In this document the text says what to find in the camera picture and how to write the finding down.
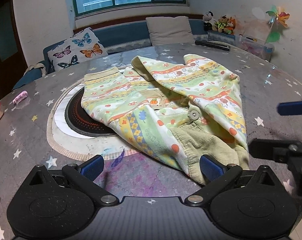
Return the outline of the colourful patterned child's jacket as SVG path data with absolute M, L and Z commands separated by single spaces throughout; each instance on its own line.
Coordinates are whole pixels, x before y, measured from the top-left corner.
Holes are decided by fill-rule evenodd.
M 84 76 L 81 106 L 150 157 L 205 184 L 200 158 L 249 167 L 240 78 L 204 56 L 173 64 L 137 56 Z

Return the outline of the black round induction cooktop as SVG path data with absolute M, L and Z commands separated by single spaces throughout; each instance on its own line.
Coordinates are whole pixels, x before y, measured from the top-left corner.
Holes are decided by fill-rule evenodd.
M 69 128 L 88 137 L 110 137 L 116 133 L 104 124 L 90 117 L 81 106 L 84 88 L 77 91 L 69 100 L 65 110 L 65 120 Z

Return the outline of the clear plastic toy box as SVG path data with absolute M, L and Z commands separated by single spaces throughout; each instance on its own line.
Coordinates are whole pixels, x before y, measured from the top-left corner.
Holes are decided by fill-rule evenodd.
M 242 50 L 245 50 L 259 58 L 270 61 L 274 52 L 274 45 L 271 43 L 265 43 L 263 40 L 259 40 L 252 36 L 237 35 L 235 36 L 236 46 Z

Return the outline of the colourful pinwheel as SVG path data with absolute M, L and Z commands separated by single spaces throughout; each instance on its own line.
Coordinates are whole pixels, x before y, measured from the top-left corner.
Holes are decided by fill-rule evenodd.
M 278 42 L 282 35 L 282 30 L 288 28 L 287 21 L 290 18 L 290 14 L 287 13 L 283 7 L 277 7 L 272 5 L 271 8 L 266 11 L 266 14 L 270 17 L 268 21 L 269 32 L 265 43 Z

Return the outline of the small pink toy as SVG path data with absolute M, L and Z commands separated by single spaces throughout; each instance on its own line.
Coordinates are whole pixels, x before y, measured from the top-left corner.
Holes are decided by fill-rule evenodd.
M 26 90 L 24 90 L 12 100 L 12 103 L 14 105 L 18 105 L 21 101 L 23 101 L 27 97 L 28 97 L 28 92 Z

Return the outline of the black remote control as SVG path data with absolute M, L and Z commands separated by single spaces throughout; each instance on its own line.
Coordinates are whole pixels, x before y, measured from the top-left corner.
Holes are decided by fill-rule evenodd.
M 195 40 L 195 45 L 198 46 L 205 46 L 208 48 L 215 48 L 220 49 L 223 51 L 230 51 L 231 47 L 225 44 L 215 43 L 215 42 L 209 42 L 209 41 L 201 41 L 201 40 Z

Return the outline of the orange fox plush toy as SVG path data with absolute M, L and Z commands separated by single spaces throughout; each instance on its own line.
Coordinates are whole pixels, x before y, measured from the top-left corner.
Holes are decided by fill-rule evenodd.
M 230 17 L 226 27 L 224 28 L 224 32 L 228 35 L 234 35 L 235 28 L 236 28 L 236 19 Z

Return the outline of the brown bear plush toy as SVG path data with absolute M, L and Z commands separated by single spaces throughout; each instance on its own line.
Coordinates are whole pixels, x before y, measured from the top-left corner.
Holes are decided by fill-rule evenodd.
M 217 22 L 214 23 L 212 26 L 212 30 L 218 31 L 219 33 L 222 33 L 224 28 L 227 26 L 228 18 L 226 15 L 221 16 Z

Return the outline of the blue sofa bench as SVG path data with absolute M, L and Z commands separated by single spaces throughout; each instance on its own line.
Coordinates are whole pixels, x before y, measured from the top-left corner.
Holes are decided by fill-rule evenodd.
M 195 40 L 224 42 L 236 45 L 234 35 L 206 31 L 204 22 L 200 19 L 189 19 L 191 32 Z M 102 43 L 108 54 L 120 53 L 128 50 L 134 50 L 144 47 L 150 47 L 151 41 L 146 21 L 137 21 L 123 24 L 111 25 L 108 27 L 94 29 L 93 32 Z M 29 84 L 43 75 L 54 72 L 52 61 L 48 58 L 47 53 L 61 45 L 63 42 L 57 42 L 43 49 L 43 60 L 40 62 L 44 65 L 42 69 L 32 69 L 26 72 L 24 76 L 14 85 L 13 89 L 18 89 L 26 84 Z

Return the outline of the black and white plush toy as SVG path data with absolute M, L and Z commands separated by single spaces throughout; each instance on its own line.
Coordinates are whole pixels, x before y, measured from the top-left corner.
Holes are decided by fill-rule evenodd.
M 213 13 L 211 11 L 207 11 L 203 15 L 203 27 L 204 31 L 208 31 L 212 29 L 212 22 L 211 20 L 213 19 Z

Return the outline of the butterfly print pillow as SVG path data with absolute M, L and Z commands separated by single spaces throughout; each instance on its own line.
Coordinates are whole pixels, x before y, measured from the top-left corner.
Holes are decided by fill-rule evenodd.
M 107 56 L 107 50 L 91 28 L 62 41 L 48 53 L 50 65 L 55 71 L 75 66 L 92 59 Z

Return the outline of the beige cushion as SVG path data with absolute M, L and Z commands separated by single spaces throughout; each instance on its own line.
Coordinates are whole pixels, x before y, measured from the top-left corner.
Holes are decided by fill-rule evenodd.
M 186 16 L 147 17 L 146 23 L 152 46 L 194 42 Z

